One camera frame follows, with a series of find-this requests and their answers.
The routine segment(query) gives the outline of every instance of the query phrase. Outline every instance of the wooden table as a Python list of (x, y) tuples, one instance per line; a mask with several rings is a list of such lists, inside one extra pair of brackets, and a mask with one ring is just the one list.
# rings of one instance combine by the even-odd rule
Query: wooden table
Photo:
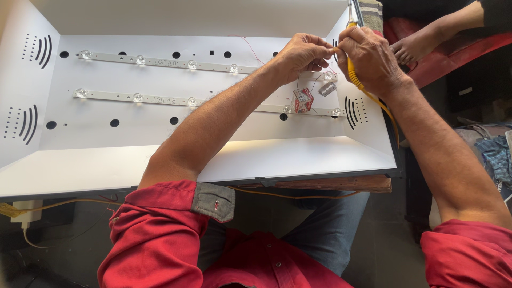
[[(238, 188), (263, 187), (262, 184), (237, 185)], [(316, 189), (336, 191), (362, 191), (391, 193), (391, 178), (384, 175), (341, 177), (313, 180), (277, 182), (273, 188)]]

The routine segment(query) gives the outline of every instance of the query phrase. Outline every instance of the plaid cloth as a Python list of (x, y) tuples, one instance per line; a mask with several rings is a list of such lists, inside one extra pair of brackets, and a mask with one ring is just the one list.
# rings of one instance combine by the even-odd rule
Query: plaid cloth
[(382, 4), (376, 0), (359, 0), (362, 20), (365, 26), (371, 28), (375, 34), (382, 37), (384, 32), (382, 21)]
[(494, 139), (483, 140), (475, 143), (475, 147), (482, 152), (483, 158), (494, 170), (497, 180), (512, 183), (512, 160), (507, 138), (498, 136)]

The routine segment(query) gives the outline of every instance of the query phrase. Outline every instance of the red shirt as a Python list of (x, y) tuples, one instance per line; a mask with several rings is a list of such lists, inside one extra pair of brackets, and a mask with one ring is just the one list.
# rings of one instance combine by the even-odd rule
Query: red shirt
[[(182, 180), (130, 193), (112, 216), (114, 247), (98, 270), (100, 287), (218, 288), (351, 285), (271, 233), (228, 229), (219, 261), (197, 268), (208, 216), (191, 212), (196, 183)], [(492, 224), (450, 220), (425, 232), (431, 287), (512, 287), (512, 232)]]

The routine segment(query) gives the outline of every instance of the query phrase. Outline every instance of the small cardboard box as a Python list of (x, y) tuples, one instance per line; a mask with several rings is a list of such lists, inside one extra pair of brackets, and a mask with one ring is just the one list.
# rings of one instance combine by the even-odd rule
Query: small cardboard box
[(293, 107), (293, 110), (297, 114), (307, 112), (311, 110), (313, 100), (315, 100), (315, 98), (313, 98), (308, 88), (297, 89), (293, 91), (291, 106)]

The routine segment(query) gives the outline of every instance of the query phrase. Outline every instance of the led lens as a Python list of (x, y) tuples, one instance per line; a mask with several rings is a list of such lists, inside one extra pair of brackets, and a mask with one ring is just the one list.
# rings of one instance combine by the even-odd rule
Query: led lens
[(135, 59), (135, 62), (140, 65), (146, 64), (146, 57), (139, 55), (137, 56), (137, 59)]
[(283, 112), (284, 113), (291, 113), (291, 106), (290, 105), (285, 105), (283, 107)]
[(89, 50), (82, 50), (82, 52), (80, 52), (80, 54), (82, 55), (82, 58), (84, 58), (84, 59), (92, 59), (93, 58), (93, 53)]
[(341, 113), (342, 111), (340, 108), (334, 108), (334, 110), (332, 110), (332, 116), (339, 116)]
[(190, 97), (188, 99), (188, 105), (194, 107), (196, 105), (196, 99), (194, 97)]
[(332, 75), (333, 75), (332, 72), (326, 72), (325, 76), (324, 76), (325, 80), (331, 80), (332, 79)]
[(82, 88), (76, 89), (76, 96), (78, 98), (87, 98), (87, 90)]
[(232, 64), (231, 67), (229, 68), (229, 71), (233, 73), (238, 73), (238, 65)]
[(196, 63), (194, 60), (190, 60), (190, 61), (188, 62), (188, 67), (189, 67), (190, 69), (195, 69), (195, 68), (197, 67), (197, 63)]
[(133, 94), (133, 102), (141, 103), (142, 102), (142, 95), (140, 93)]

